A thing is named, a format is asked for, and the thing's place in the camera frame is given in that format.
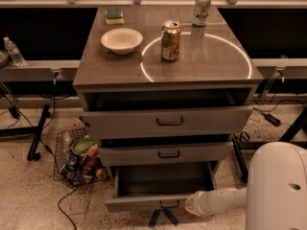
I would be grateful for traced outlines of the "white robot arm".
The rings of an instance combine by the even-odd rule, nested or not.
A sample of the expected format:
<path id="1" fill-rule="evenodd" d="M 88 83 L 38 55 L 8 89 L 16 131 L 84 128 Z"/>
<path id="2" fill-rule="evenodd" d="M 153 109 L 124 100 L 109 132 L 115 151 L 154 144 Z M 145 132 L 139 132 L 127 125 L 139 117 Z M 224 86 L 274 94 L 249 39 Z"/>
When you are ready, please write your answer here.
<path id="1" fill-rule="evenodd" d="M 245 188 L 197 191 L 185 202 L 198 217 L 234 208 L 246 211 L 246 230 L 307 230 L 307 149 L 267 143 L 252 156 Z"/>

